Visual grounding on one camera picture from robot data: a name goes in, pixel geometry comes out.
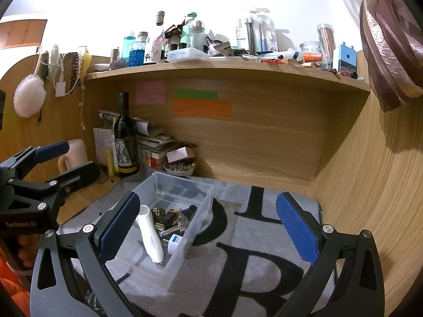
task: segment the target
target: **screw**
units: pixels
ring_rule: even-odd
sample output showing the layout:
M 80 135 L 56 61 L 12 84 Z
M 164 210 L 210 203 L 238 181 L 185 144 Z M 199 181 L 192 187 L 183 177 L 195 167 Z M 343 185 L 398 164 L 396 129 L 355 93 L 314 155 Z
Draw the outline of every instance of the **screw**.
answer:
M 363 236 L 366 237 L 366 238 L 372 238 L 373 237 L 371 232 L 368 231 L 368 230 L 363 230 Z
M 323 231 L 327 234 L 331 234 L 334 231 L 334 228 L 330 224 L 324 224 Z
M 87 224 L 82 228 L 82 231 L 85 232 L 85 233 L 90 233 L 93 230 L 94 230 L 93 224 Z
M 53 234 L 54 234 L 54 230 L 47 230 L 45 233 L 44 233 L 44 236 L 46 236 L 47 238 L 48 237 L 52 237 L 53 236 Z

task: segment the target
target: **wine bottle label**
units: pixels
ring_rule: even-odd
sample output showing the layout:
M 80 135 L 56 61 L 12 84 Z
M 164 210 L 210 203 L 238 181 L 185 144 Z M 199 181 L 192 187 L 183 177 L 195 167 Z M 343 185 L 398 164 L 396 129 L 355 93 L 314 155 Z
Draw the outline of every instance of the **wine bottle label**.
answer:
M 123 139 L 115 138 L 115 144 L 119 172 L 129 174 L 137 171 L 138 160 L 136 137 L 126 137 Z

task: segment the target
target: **wooden shelf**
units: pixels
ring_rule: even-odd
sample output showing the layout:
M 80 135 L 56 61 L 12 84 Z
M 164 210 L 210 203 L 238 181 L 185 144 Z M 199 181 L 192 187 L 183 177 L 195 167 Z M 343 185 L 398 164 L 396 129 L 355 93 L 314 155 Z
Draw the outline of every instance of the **wooden shelf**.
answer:
M 370 85 L 348 77 L 294 65 L 247 61 L 186 61 L 87 74 L 85 80 L 137 79 L 141 81 L 198 78 L 284 83 L 318 90 L 370 91 Z

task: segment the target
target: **white tag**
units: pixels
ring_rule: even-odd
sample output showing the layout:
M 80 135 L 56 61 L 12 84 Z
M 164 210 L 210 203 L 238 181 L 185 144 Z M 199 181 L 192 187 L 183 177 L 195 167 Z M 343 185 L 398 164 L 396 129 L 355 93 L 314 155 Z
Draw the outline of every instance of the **white tag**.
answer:
M 56 83 L 56 97 L 65 96 L 66 82 Z

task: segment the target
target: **stack of books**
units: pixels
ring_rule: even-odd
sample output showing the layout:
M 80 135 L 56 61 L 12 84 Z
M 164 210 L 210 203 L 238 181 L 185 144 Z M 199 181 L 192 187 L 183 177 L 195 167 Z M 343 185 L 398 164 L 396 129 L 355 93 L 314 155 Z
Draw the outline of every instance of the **stack of books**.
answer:
M 137 135 L 138 159 L 140 163 L 154 168 L 163 168 L 167 161 L 166 154 L 177 148 L 177 142 L 173 136 L 164 132 L 155 137 Z

